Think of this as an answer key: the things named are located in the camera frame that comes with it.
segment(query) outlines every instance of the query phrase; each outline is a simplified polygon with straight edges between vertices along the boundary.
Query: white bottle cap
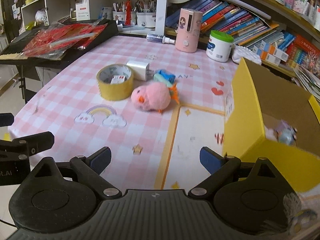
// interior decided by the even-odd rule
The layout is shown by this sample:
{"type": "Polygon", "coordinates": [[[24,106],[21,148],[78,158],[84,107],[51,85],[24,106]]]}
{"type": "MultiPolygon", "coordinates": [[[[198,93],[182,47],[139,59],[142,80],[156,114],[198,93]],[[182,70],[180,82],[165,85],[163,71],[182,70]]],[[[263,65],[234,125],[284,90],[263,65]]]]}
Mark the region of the white bottle cap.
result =
{"type": "Polygon", "coordinates": [[[176,44],[176,41],[168,37],[164,38],[164,43],[176,44]]]}

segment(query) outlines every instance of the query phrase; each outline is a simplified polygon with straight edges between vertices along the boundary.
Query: pink dispenser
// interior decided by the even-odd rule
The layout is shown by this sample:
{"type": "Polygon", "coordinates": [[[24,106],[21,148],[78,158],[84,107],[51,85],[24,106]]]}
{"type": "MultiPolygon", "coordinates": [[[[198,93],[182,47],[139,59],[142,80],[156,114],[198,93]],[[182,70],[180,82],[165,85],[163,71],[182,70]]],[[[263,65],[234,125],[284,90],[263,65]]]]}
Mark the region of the pink dispenser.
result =
{"type": "Polygon", "coordinates": [[[176,49],[196,52],[200,35],[202,12],[182,8],[180,11],[176,49]]]}

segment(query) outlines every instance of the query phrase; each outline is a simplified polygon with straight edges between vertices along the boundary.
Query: triangular cutout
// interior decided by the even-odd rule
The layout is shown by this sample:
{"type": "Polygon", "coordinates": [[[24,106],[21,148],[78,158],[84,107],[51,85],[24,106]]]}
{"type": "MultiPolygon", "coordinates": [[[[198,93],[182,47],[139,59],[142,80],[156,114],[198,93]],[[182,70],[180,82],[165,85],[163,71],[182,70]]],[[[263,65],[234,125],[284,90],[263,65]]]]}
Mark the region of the triangular cutout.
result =
{"type": "Polygon", "coordinates": [[[273,174],[273,172],[271,171],[271,169],[269,168],[269,166],[264,164],[264,163],[261,164],[261,166],[260,166],[260,170],[258,172],[258,176],[269,177],[269,178],[275,178],[276,177],[273,174]]]}
{"type": "Polygon", "coordinates": [[[40,177],[49,177],[49,176],[52,176],[50,166],[48,164],[44,164],[41,167],[41,169],[38,171],[35,177],[40,178],[40,177]]]}

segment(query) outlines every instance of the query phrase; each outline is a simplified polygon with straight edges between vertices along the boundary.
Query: yellow tape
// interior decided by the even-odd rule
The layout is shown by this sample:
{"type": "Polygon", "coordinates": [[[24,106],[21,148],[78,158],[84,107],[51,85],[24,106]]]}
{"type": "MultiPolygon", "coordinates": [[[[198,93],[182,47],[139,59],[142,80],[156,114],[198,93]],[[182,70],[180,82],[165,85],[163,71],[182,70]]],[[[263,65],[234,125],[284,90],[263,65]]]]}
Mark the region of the yellow tape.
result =
{"type": "Polygon", "coordinates": [[[97,74],[100,95],[109,101],[119,101],[129,97],[133,91],[133,72],[122,64],[112,64],[104,67],[97,74]],[[126,81],[121,84],[110,84],[114,75],[124,75],[126,81]]]}

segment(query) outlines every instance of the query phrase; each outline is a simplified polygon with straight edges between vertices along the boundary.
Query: cardboard box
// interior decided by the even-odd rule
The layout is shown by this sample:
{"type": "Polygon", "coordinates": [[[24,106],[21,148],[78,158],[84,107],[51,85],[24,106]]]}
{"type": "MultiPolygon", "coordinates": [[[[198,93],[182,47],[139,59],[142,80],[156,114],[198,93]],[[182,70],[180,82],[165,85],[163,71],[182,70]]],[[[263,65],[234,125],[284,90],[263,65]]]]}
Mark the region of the cardboard box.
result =
{"type": "Polygon", "coordinates": [[[76,3],[76,18],[77,21],[90,20],[87,3],[76,3]]]}
{"type": "Polygon", "coordinates": [[[297,192],[320,183],[320,106],[308,91],[241,59],[226,96],[223,153],[243,162],[267,157],[297,192]],[[266,138],[265,126],[285,120],[296,145],[266,138]]]}
{"type": "Polygon", "coordinates": [[[260,49],[263,51],[268,52],[269,54],[283,60],[284,62],[287,62],[289,55],[286,54],[284,51],[276,48],[275,46],[272,46],[269,43],[265,43],[264,41],[260,44],[260,49]]]}
{"type": "Polygon", "coordinates": [[[281,59],[269,54],[268,52],[266,51],[263,51],[262,49],[259,49],[257,46],[253,46],[253,49],[252,51],[255,53],[255,54],[258,54],[260,56],[261,59],[263,60],[266,60],[274,65],[277,65],[279,66],[280,62],[281,62],[281,59]]]}

